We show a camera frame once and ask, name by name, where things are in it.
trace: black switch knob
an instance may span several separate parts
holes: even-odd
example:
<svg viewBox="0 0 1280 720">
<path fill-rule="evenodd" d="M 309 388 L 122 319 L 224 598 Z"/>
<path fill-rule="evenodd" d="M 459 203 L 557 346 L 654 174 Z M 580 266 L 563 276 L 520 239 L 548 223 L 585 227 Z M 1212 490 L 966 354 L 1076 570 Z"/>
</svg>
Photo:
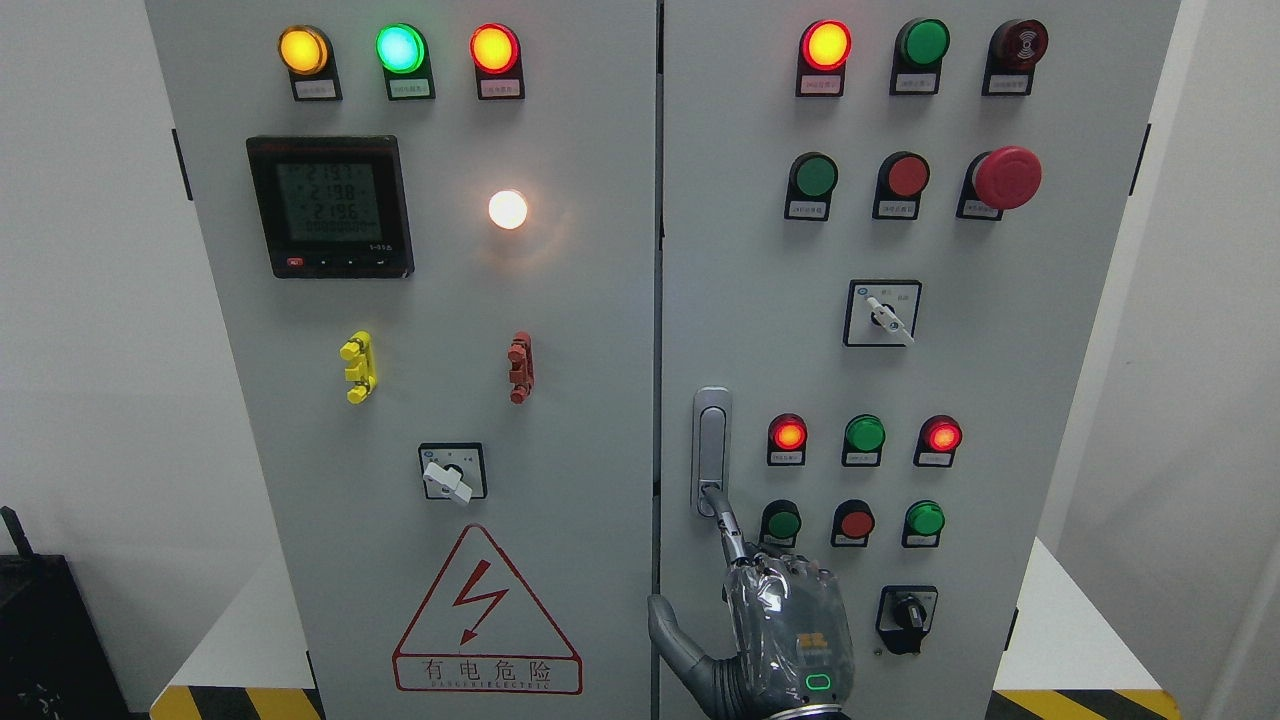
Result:
<svg viewBox="0 0 1280 720">
<path fill-rule="evenodd" d="M 927 618 L 928 612 L 924 610 L 924 603 L 916 600 L 914 594 L 909 594 L 893 605 L 893 621 L 904 630 L 914 630 L 923 634 Z"/>
</svg>

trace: yellow terminal block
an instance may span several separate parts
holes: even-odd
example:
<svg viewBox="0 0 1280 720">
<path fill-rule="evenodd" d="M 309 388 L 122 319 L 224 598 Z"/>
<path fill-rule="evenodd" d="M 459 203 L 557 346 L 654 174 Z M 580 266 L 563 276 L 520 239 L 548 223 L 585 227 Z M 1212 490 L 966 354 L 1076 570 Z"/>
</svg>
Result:
<svg viewBox="0 0 1280 720">
<path fill-rule="evenodd" d="M 338 350 L 338 357 L 347 361 L 343 378 L 355 383 L 347 391 L 347 402 L 360 405 L 378 387 L 378 366 L 374 364 L 374 340 L 365 331 L 357 331 Z"/>
</svg>

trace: white switch knob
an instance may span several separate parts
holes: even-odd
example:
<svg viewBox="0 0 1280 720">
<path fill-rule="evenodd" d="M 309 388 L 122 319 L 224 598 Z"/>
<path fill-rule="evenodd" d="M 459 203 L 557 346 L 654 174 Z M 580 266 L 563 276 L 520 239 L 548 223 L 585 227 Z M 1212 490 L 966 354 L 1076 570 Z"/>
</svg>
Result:
<svg viewBox="0 0 1280 720">
<path fill-rule="evenodd" d="M 872 318 L 876 320 L 876 324 L 884 328 L 884 332 L 900 337 L 906 345 L 915 345 L 915 338 L 906 329 L 906 323 L 899 319 L 893 314 L 893 310 L 870 295 L 867 296 L 867 304 L 872 306 Z"/>
<path fill-rule="evenodd" d="M 462 473 L 452 468 L 440 468 L 435 462 L 428 462 L 426 469 L 422 470 L 422 479 L 439 486 L 440 492 L 458 505 L 471 502 L 471 486 L 463 483 Z"/>
</svg>

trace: warning sign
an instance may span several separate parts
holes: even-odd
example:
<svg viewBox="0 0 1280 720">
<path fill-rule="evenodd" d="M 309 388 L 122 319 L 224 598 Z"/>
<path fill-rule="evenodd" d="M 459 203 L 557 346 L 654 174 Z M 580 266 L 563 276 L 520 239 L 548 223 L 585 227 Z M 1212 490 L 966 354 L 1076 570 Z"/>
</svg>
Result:
<svg viewBox="0 0 1280 720">
<path fill-rule="evenodd" d="M 489 530 L 467 525 L 392 655 L 396 687 L 582 692 L 582 659 Z"/>
</svg>

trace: lightning bolt symbol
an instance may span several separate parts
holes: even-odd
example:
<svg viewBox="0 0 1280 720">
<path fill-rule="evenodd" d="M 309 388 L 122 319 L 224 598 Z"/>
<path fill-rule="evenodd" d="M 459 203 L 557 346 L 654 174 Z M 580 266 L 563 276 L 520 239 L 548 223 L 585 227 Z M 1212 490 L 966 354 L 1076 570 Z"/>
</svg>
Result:
<svg viewBox="0 0 1280 720">
<path fill-rule="evenodd" d="M 511 589 L 511 588 L 503 588 L 500 591 L 486 592 L 484 594 L 477 594 L 475 597 L 467 597 L 467 593 L 471 592 L 471 588 L 476 587 L 476 583 L 480 582 L 480 578 L 483 578 L 484 574 L 489 571 L 489 566 L 490 564 L 488 560 L 481 560 L 480 562 L 477 562 L 476 569 L 471 571 L 471 577 L 467 579 L 467 584 L 462 585 L 462 592 L 460 592 L 458 597 L 453 600 L 453 607 L 461 607 L 471 602 L 480 602 L 481 600 L 489 601 L 489 607 L 486 607 L 485 611 L 480 614 L 480 619 L 476 620 L 476 624 L 471 625 L 466 630 L 462 630 L 462 639 L 458 641 L 460 646 L 467 644 L 468 642 L 476 638 L 477 635 L 476 628 L 480 626 L 480 623 L 484 623 L 484 619 L 488 618 L 490 612 L 493 612 L 494 607 L 498 607 L 498 603 L 502 602 L 502 598 L 507 597 L 507 592 Z"/>
</svg>

